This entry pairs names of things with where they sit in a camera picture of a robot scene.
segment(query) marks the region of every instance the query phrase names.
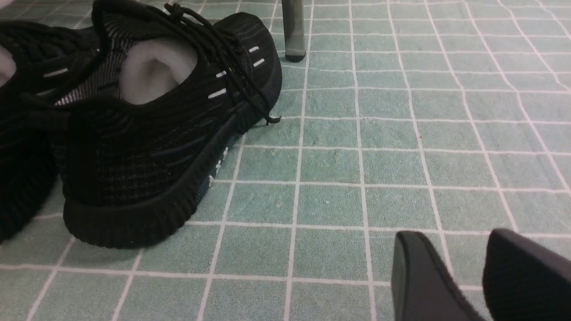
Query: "green tile floor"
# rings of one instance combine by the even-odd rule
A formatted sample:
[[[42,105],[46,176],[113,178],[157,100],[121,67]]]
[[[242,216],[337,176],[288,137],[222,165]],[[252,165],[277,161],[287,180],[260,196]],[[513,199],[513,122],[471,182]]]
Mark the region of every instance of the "green tile floor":
[[[183,4],[257,14],[284,55],[278,1]],[[0,18],[85,27],[90,6],[16,0]],[[187,225],[153,248],[96,248],[68,234],[54,192],[0,247],[0,320],[392,320],[402,229],[428,235],[481,311],[491,229],[571,257],[568,0],[304,9],[283,121],[239,141]]]

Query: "white grout line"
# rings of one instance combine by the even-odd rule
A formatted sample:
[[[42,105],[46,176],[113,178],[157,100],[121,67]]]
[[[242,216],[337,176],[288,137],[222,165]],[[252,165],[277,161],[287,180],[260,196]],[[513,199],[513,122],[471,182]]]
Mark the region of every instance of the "white grout line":
[[[297,146],[297,165],[295,174],[295,192],[293,195],[293,211],[292,211],[292,229],[289,240],[289,255],[287,268],[287,283],[285,285],[285,304],[284,304],[284,321],[289,321],[289,313],[291,310],[291,292],[293,287],[293,262],[295,260],[295,241],[296,241],[296,225],[297,212],[299,210],[299,188],[301,181],[301,160],[303,157],[303,134],[305,125],[305,107],[307,104],[307,82],[309,74],[309,56],[311,55],[311,30],[313,29],[313,8],[315,1],[311,0],[311,9],[309,12],[309,34],[307,36],[307,48],[305,50],[305,72],[303,78],[303,91],[301,94],[301,117],[299,124],[299,144]]]
[[[365,240],[365,260],[367,262],[367,279],[369,280],[369,305],[371,321],[377,320],[377,304],[373,281],[373,261],[371,254],[371,238],[369,237],[369,212],[367,207],[367,189],[365,188],[365,165],[363,161],[363,143],[361,138],[361,112],[359,109],[359,81],[357,80],[357,64],[355,62],[355,37],[353,36],[353,10],[349,0],[349,33],[351,34],[351,65],[355,83],[355,122],[357,131],[357,154],[359,156],[359,181],[361,185],[361,207],[363,211],[363,234]]]
[[[283,33],[272,33],[272,34],[276,34],[276,35],[283,35]],[[348,33],[313,33],[313,35],[315,36],[320,36],[320,35],[351,35]],[[356,33],[353,35],[381,35],[381,36],[391,36],[391,34],[385,34],[385,33]],[[435,36],[436,34],[398,34],[398,37],[432,37]],[[445,37],[468,37],[468,36],[474,36],[473,34],[441,34],[441,36],[445,36]],[[482,34],[482,36],[484,37],[489,37],[489,38],[521,38],[521,35],[509,35],[509,34],[505,34],[505,35],[497,35],[497,34]],[[528,38],[565,38],[567,39],[566,35],[530,35],[528,36]]]
[[[231,183],[232,180],[219,179],[215,180],[219,183]],[[270,184],[270,185],[295,185],[295,181],[291,180],[237,180],[236,184]],[[339,182],[299,182],[299,185],[311,186],[346,186],[346,187],[360,187],[360,183],[339,183]],[[370,188],[429,188],[428,185],[413,185],[413,184],[365,184],[365,187]],[[497,188],[497,187],[484,187],[484,186],[432,186],[434,190],[459,190],[459,191],[503,191],[503,192],[545,192],[545,193],[567,193],[567,190],[552,190],[549,188]]]
[[[535,0],[535,1],[540,5],[540,7],[541,7],[545,12],[547,12],[548,14],[551,15],[551,17],[553,17],[553,19],[547,18],[547,20],[555,20],[555,22],[557,22],[557,24],[559,25],[559,27],[561,27],[561,29],[563,29],[563,32],[565,33],[565,35],[567,36],[567,38],[571,39],[571,35],[567,32],[567,29],[566,29],[565,26],[561,23],[561,20],[569,20],[569,19],[557,18],[557,16],[556,16],[552,11],[548,10],[548,9],[543,5],[543,3],[541,3],[541,1],[539,1],[539,0]]]
[[[283,116],[282,119],[299,119],[301,116]],[[323,121],[354,121],[355,117],[324,117],[324,116],[305,116],[305,119],[320,119]],[[388,118],[388,117],[375,117],[375,116],[361,116],[359,119],[366,119],[372,121],[390,121],[390,122],[411,122],[411,118]],[[507,119],[473,119],[470,121],[469,119],[444,119],[444,118],[417,118],[417,122],[446,122],[446,123],[499,123],[499,124],[529,124],[528,121],[510,121]],[[571,125],[571,121],[564,122],[564,121],[531,121],[534,124],[542,124],[542,125]]]
[[[240,163],[242,161],[242,153],[244,151],[245,141],[246,141],[246,134],[242,136],[242,139],[240,141],[240,147],[238,149],[238,157],[236,158],[236,166],[234,167],[234,174],[232,176],[232,181],[230,183],[228,198],[226,199],[226,205],[224,206],[222,221],[220,222],[220,230],[218,232],[218,238],[216,240],[214,253],[212,254],[212,261],[210,261],[210,268],[208,269],[208,278],[206,280],[206,285],[204,286],[204,293],[202,295],[202,301],[200,302],[200,309],[198,310],[198,316],[196,317],[197,321],[202,321],[204,319],[204,311],[206,310],[206,303],[208,301],[208,295],[210,293],[210,288],[212,286],[212,280],[213,280],[212,276],[215,274],[216,263],[218,262],[218,254],[220,253],[220,248],[222,246],[222,237],[224,236],[226,219],[228,218],[228,211],[230,209],[230,204],[232,202],[232,197],[234,195],[234,188],[236,186],[236,181],[238,179],[238,172],[240,171]]]
[[[391,7],[390,5],[387,5],[387,11],[388,11],[388,15],[389,15],[389,19],[392,18],[392,14],[391,14]],[[392,22],[391,20],[391,30],[392,30],[392,34],[393,34],[393,38],[395,40],[395,46],[396,46],[396,50],[397,52],[399,51],[399,42],[397,40],[397,35],[395,32],[395,24]],[[442,221],[440,219],[440,213],[438,211],[438,206],[436,204],[436,197],[434,195],[434,188],[432,186],[432,181],[430,178],[430,173],[428,172],[428,165],[427,165],[427,161],[426,161],[426,156],[424,154],[424,150],[423,150],[423,142],[422,142],[422,138],[420,135],[420,131],[419,131],[419,126],[418,123],[416,122],[416,117],[415,117],[415,110],[413,108],[413,104],[412,104],[412,90],[411,90],[411,86],[408,82],[408,77],[407,77],[407,73],[405,72],[404,69],[404,64],[403,64],[403,58],[401,56],[400,53],[397,54],[398,60],[399,60],[399,66],[401,68],[401,71],[403,73],[403,78],[404,78],[404,83],[407,87],[407,92],[408,92],[408,107],[409,107],[409,111],[411,114],[411,119],[412,119],[412,125],[413,128],[415,130],[415,136],[416,136],[416,141],[417,144],[419,146],[419,151],[420,151],[420,160],[423,166],[423,172],[424,172],[424,178],[427,182],[427,188],[428,188],[428,194],[430,195],[430,199],[431,199],[431,204],[432,204],[432,211],[434,212],[434,219],[436,222],[436,227],[438,228],[439,231],[439,236],[440,236],[440,242],[442,243],[442,248],[443,248],[443,254],[444,254],[444,262],[446,263],[446,266],[448,268],[448,272],[450,273],[450,275],[452,277],[454,277],[454,269],[452,267],[452,260],[450,259],[450,253],[448,251],[448,245],[446,242],[446,236],[444,235],[443,232],[443,228],[442,228]]]
[[[445,51],[442,50],[403,50],[400,51],[401,54],[443,54],[445,53]],[[351,53],[351,51],[349,50],[312,50],[312,53],[336,53],[336,54],[349,54]],[[378,50],[356,50],[355,51],[356,54],[397,54],[396,51],[394,50],[387,50],[387,51],[378,51]],[[446,53],[448,54],[486,54],[488,55],[487,51],[474,51],[474,50],[453,50],[453,51],[448,51],[446,50]],[[517,52],[517,51],[495,51],[493,52],[494,55],[529,55],[529,56],[535,56],[536,53],[531,53],[531,52]],[[547,53],[541,53],[542,55],[561,55],[561,54],[571,54],[571,53],[565,53],[565,52],[547,52]],[[345,72],[352,72],[352,70],[330,70],[330,71],[345,71]],[[358,73],[378,73],[378,72],[382,72],[382,71],[393,71],[393,72],[400,72],[399,70],[396,69],[387,69],[387,70],[357,70]],[[424,69],[420,69],[420,70],[416,70],[416,69],[407,69],[406,71],[413,71],[416,73],[450,73],[450,71],[445,71],[445,70],[424,70]],[[494,71],[454,71],[455,73],[458,74],[484,74],[484,75],[495,75],[495,74],[499,74],[499,72],[494,72]],[[510,74],[551,74],[554,73],[553,72],[547,72],[547,71],[510,71]],[[561,74],[569,74],[569,71],[562,71],[560,72]]]
[[[500,6],[502,6],[504,9],[506,9],[509,14],[512,16],[512,21],[513,23],[515,23],[517,30],[520,32],[520,34],[524,37],[524,39],[527,41],[527,43],[529,44],[529,46],[533,49],[533,52],[537,55],[537,57],[541,60],[541,62],[545,65],[545,67],[549,70],[549,72],[551,74],[553,74],[553,76],[555,77],[555,81],[561,86],[564,87],[565,89],[567,89],[568,91],[571,91],[571,89],[565,85],[564,83],[562,83],[559,80],[559,77],[555,74],[555,72],[553,72],[553,69],[549,66],[549,64],[545,61],[545,59],[541,56],[542,54],[539,53],[539,51],[537,51],[537,48],[535,48],[535,45],[533,44],[533,42],[531,42],[528,38],[528,36],[523,32],[523,30],[521,30],[520,28],[520,24],[517,22],[516,16],[513,14],[513,11],[510,10],[509,8],[507,8],[506,6],[504,6],[503,3],[501,3],[500,0],[497,0],[498,3],[500,4]]]
[[[428,17],[432,17],[432,13],[430,12],[430,7],[428,6],[427,0],[424,0],[424,4],[426,5]],[[444,44],[442,43],[442,39],[440,38],[440,35],[438,34],[438,30],[436,29],[436,25],[435,25],[434,21],[431,22],[431,24],[432,24],[432,27],[434,28],[435,33],[436,33],[436,38],[438,39],[438,43],[440,45],[440,48],[444,51]],[[458,79],[456,74],[454,74],[454,68],[452,68],[452,64],[450,63],[450,59],[448,58],[448,54],[446,52],[444,53],[444,60],[446,61],[446,64],[448,66],[448,70],[451,72],[452,77],[454,77],[454,81],[456,82],[458,87],[460,87],[460,90],[462,92],[462,101],[463,101],[463,105],[464,105],[464,110],[466,111],[468,119],[470,120],[470,123],[472,125],[472,130],[474,131],[474,134],[476,135],[476,139],[478,140],[478,145],[480,146],[480,149],[482,150],[482,152],[484,154],[484,159],[486,161],[486,164],[488,165],[490,175],[492,176],[494,184],[498,188],[498,194],[500,196],[500,201],[501,201],[502,205],[504,206],[504,210],[506,212],[506,215],[508,216],[509,222],[512,226],[512,230],[517,232],[518,228],[517,228],[516,219],[513,217],[512,210],[509,208],[508,201],[505,199],[505,195],[501,190],[500,180],[498,179],[496,171],[494,170],[494,167],[492,165],[492,160],[490,159],[490,156],[489,156],[488,152],[486,151],[486,146],[484,144],[484,141],[482,140],[482,137],[480,135],[480,131],[478,131],[478,127],[476,126],[476,123],[474,123],[474,121],[473,121],[472,112],[470,112],[470,108],[468,107],[468,101],[466,99],[466,91],[464,90],[464,86],[462,85],[462,83],[460,82],[460,80]]]
[[[347,86],[347,87],[321,87],[321,88],[308,88],[307,90],[342,90],[342,89],[355,89],[354,86]],[[406,91],[406,88],[398,88],[398,87],[372,87],[372,86],[360,86],[359,90],[384,90],[384,91]],[[411,88],[412,91],[443,91],[443,92],[451,92],[451,93],[459,93],[461,92],[458,88],[425,88],[425,87],[418,87],[418,88]],[[284,89],[282,92],[285,91],[302,91],[302,89]],[[517,89],[465,89],[467,93],[520,93],[520,94],[568,94],[565,90],[517,90]]]
[[[468,16],[470,17],[470,19],[472,19],[472,18],[473,18],[473,17],[472,17],[472,12],[470,11],[470,8],[469,8],[468,3],[467,3],[465,0],[463,0],[463,2],[464,2],[464,4],[465,4],[465,6],[468,8],[468,11],[467,11]],[[551,165],[553,166],[553,169],[555,170],[555,172],[556,172],[556,174],[557,174],[557,177],[559,178],[559,180],[560,180],[560,182],[561,182],[561,184],[562,184],[564,190],[565,190],[569,195],[571,195],[571,189],[569,188],[569,185],[567,184],[567,181],[565,180],[565,178],[563,177],[561,171],[559,170],[559,167],[558,167],[557,164],[555,163],[555,160],[553,159],[553,155],[552,155],[551,152],[549,151],[547,145],[545,144],[545,141],[544,141],[543,138],[541,137],[539,131],[538,131],[537,128],[535,127],[535,124],[532,122],[532,120],[530,119],[530,117],[529,117],[527,111],[526,111],[525,108],[524,108],[524,104],[523,104],[523,102],[522,102],[522,100],[521,100],[521,94],[520,94],[521,91],[517,91],[516,88],[512,85],[512,83],[508,81],[507,77],[506,77],[505,74],[503,73],[503,69],[500,67],[500,64],[499,64],[498,61],[496,60],[496,57],[494,57],[494,55],[492,54],[492,51],[490,50],[487,41],[484,39],[484,37],[482,37],[482,34],[481,34],[481,32],[480,32],[480,29],[478,28],[477,24],[476,24],[473,20],[472,20],[472,25],[473,25],[474,28],[476,29],[476,31],[477,31],[478,35],[480,36],[480,38],[482,39],[482,43],[484,44],[484,46],[486,47],[486,49],[487,49],[488,52],[490,53],[490,56],[492,57],[492,61],[493,61],[494,64],[496,65],[496,68],[501,72],[501,77],[502,77],[502,79],[504,80],[504,82],[505,82],[509,87],[511,87],[511,88],[516,92],[517,104],[518,104],[518,106],[519,106],[519,108],[520,108],[522,114],[524,115],[524,118],[526,119],[526,121],[527,121],[528,124],[530,125],[531,129],[533,130],[533,133],[534,133],[535,136],[537,137],[537,140],[539,141],[541,147],[542,147],[543,150],[546,152],[547,157],[549,158],[549,161],[550,161]],[[516,23],[516,26],[517,26],[518,30],[520,31],[520,33],[521,33],[522,35],[524,35],[524,33],[521,31],[521,29],[520,29],[520,27],[519,27],[519,25],[518,25],[517,23]],[[526,40],[528,41],[528,43],[530,44],[530,46],[531,46],[532,48],[534,48],[534,47],[533,47],[533,44],[529,41],[529,39],[526,38]]]
[[[131,288],[131,284],[133,283],[133,279],[135,278],[135,273],[137,268],[139,267],[139,263],[141,262],[141,258],[143,258],[144,249],[140,249],[137,253],[135,258],[135,262],[133,263],[133,267],[131,267],[131,272],[129,273],[129,277],[127,279],[127,283],[125,283],[125,288],[123,288],[123,292],[121,293],[121,297],[119,298],[119,302],[115,307],[115,311],[113,312],[113,317],[111,321],[117,321],[119,319],[119,314],[121,313],[121,308],[125,303],[125,299],[127,298],[127,294],[129,293],[129,289]]]
[[[51,282],[54,280],[56,274],[58,273],[59,269],[63,264],[63,261],[66,259],[66,256],[70,252],[71,247],[73,246],[74,243],[75,243],[75,237],[72,236],[70,241],[67,243],[65,249],[63,250],[62,255],[59,257],[57,263],[52,269],[50,276],[47,278],[46,283],[44,283],[42,289],[40,290],[38,297],[36,298],[36,301],[32,305],[32,308],[28,312],[26,321],[31,321],[34,318],[34,315],[36,311],[38,311],[40,303],[42,303],[44,296],[46,296],[47,290],[50,288]]]
[[[276,11],[278,10],[278,2],[279,2],[279,0],[276,0],[276,2],[274,3],[274,10],[272,10],[272,18],[270,20],[270,27],[268,28],[270,33],[272,32],[272,29],[274,28],[274,21],[276,19]]]
[[[272,146],[272,145],[244,145],[248,149],[285,149],[293,150],[298,149],[297,146]],[[357,147],[328,147],[328,146],[303,146],[304,150],[351,150],[351,151],[402,151],[402,152],[418,152],[419,149],[396,149],[390,147],[363,147],[361,149]],[[564,152],[548,152],[548,151],[498,151],[498,150],[447,150],[447,149],[424,149],[425,152],[429,153],[448,153],[448,154],[493,154],[493,155],[559,155],[559,156],[571,156],[571,153]]]

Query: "black shoelace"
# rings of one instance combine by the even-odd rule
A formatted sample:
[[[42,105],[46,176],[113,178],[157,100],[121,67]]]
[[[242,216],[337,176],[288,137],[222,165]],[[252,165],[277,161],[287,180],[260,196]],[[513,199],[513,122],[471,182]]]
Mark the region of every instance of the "black shoelace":
[[[243,53],[244,48],[239,45],[236,36],[234,36],[232,32],[217,29],[197,12],[188,8],[183,8],[177,3],[174,5],[167,3],[164,5],[164,8],[170,13],[169,17],[171,20],[175,23],[180,23],[184,30],[189,33],[189,41],[195,43],[195,41],[200,39],[208,40],[207,44],[201,43],[203,46],[199,46],[199,51],[207,50],[212,57],[215,57],[220,62],[220,65],[224,68],[224,71],[228,75],[232,85],[238,90],[238,92],[240,92],[247,103],[260,111],[266,120],[267,125],[270,123],[278,123],[280,121],[281,117],[273,118],[270,116],[269,111],[271,106],[267,96],[256,86],[252,78],[240,63],[238,55]],[[201,25],[185,18],[185,14],[195,18],[201,23]],[[250,95],[246,93],[244,86],[240,84],[240,79],[236,75],[236,72],[238,72],[239,76],[242,76],[260,95],[265,107],[256,104]]]
[[[12,39],[33,62],[90,49],[86,39],[63,27],[21,21],[5,22],[0,27],[0,33]]]

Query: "shoe tongue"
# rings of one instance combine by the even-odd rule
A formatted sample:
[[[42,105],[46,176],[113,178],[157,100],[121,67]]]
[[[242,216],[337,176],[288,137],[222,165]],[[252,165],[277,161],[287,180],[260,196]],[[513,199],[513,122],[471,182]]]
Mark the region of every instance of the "shoe tongue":
[[[144,41],[176,35],[160,10],[132,0],[96,0],[91,16],[102,39]]]

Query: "floor tile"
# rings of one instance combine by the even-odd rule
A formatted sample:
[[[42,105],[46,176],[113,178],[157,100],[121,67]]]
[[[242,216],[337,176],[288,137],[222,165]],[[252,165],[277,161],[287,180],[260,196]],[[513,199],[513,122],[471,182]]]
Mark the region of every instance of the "floor tile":
[[[355,117],[355,89],[310,90],[305,101],[306,116]]]
[[[457,284],[479,286],[486,258],[487,235],[447,235],[446,243]]]
[[[192,215],[190,220],[201,222],[213,222],[222,220],[222,215],[224,214],[224,208],[226,206],[226,199],[228,198],[229,191],[229,183],[214,182],[210,186],[206,196],[198,205],[196,213]]]
[[[553,159],[555,160],[555,164],[559,168],[563,179],[567,184],[571,184],[571,156],[554,155]]]
[[[456,74],[456,77],[466,90],[511,89],[500,74]]]
[[[436,35],[398,35],[397,41],[401,51],[442,51]]]
[[[309,68],[318,70],[351,70],[351,53],[317,51],[309,55]]]
[[[201,279],[136,276],[119,321],[194,320],[198,316],[205,283]]]
[[[359,183],[359,155],[355,150],[304,150],[301,181]]]
[[[240,180],[295,180],[297,150],[247,148],[242,153]]]
[[[476,124],[488,151],[542,151],[541,143],[529,124]]]
[[[543,74],[507,74],[505,76],[516,90],[562,91],[555,77],[550,73]]]
[[[361,188],[347,186],[300,186],[297,223],[362,226]]]
[[[484,41],[493,53],[533,53],[533,47],[524,37],[484,36]]]
[[[126,275],[59,272],[33,320],[110,320],[126,283]]]
[[[283,320],[285,300],[285,282],[214,280],[204,320]]]
[[[418,127],[425,149],[480,150],[470,123],[420,122]]]
[[[378,320],[394,321],[395,311],[390,287],[375,287],[375,306]]]
[[[375,281],[390,282],[395,252],[394,232],[370,232],[371,259]]]
[[[351,50],[350,35],[311,35],[311,47],[316,50]]]
[[[117,250],[75,241],[63,261],[65,267],[130,270],[139,250]]]
[[[434,21],[436,26],[436,31],[440,35],[477,35],[478,31],[474,28],[474,25],[471,21],[463,20],[463,21],[455,21],[455,20],[440,20]]]
[[[291,223],[294,185],[236,184],[228,209],[229,222]]]
[[[276,105],[272,109],[272,114],[281,115],[283,117],[300,116],[302,99],[303,95],[301,91],[282,91],[278,102],[276,102]]]
[[[291,230],[227,226],[217,274],[287,276]]]
[[[294,283],[290,320],[368,320],[371,318],[367,286]]]
[[[366,280],[363,235],[361,231],[298,229],[293,276]]]
[[[0,320],[26,320],[51,271],[0,270]]]
[[[448,71],[446,56],[441,53],[401,53],[404,70]]]
[[[391,35],[355,35],[353,39],[356,51],[396,51]]]
[[[407,71],[408,82],[412,89],[458,89],[458,84],[448,73],[430,73]]]
[[[162,243],[144,251],[139,271],[208,273],[218,226],[184,226]]]
[[[361,145],[365,148],[418,148],[412,122],[363,119],[360,121],[360,125]]]
[[[434,195],[445,230],[490,231],[511,227],[497,192],[436,190]]]
[[[571,233],[571,197],[567,193],[506,192],[520,233]]]
[[[306,119],[303,130],[303,146],[357,146],[357,123],[354,120]]]
[[[482,291],[463,291],[463,294],[484,320],[492,321]]]
[[[369,226],[436,228],[428,189],[368,188],[367,207]]]
[[[388,19],[387,5],[351,6],[353,19]]]
[[[436,186],[493,187],[482,154],[425,153],[428,172]]]
[[[413,90],[412,106],[417,119],[468,119],[461,93]]]
[[[442,45],[448,53],[448,57],[451,57],[450,53],[454,51],[478,51],[481,53],[477,55],[486,54],[488,58],[491,58],[479,35],[445,35],[441,36],[440,39],[442,39]]]
[[[448,59],[454,71],[483,73],[498,71],[492,56],[488,53],[449,53]]]
[[[366,184],[425,185],[417,151],[363,151]]]
[[[386,53],[356,53],[355,66],[357,70],[399,70],[397,54]]]
[[[524,54],[494,54],[496,61],[504,72],[524,71],[524,72],[547,72],[541,59],[536,55]]]
[[[299,145],[299,119],[282,119],[278,126],[266,126],[262,120],[246,135],[247,145],[297,146]]]
[[[55,265],[70,239],[61,218],[33,220],[2,244],[0,264]]]
[[[567,138],[571,135],[571,125],[536,125],[549,151],[571,153]]]
[[[359,111],[363,117],[411,117],[408,94],[404,90],[360,89]]]
[[[525,119],[515,93],[466,93],[466,101],[474,120],[521,121]]]
[[[546,155],[490,155],[490,160],[502,187],[562,188]]]
[[[571,121],[568,94],[521,93],[521,103],[533,121]]]

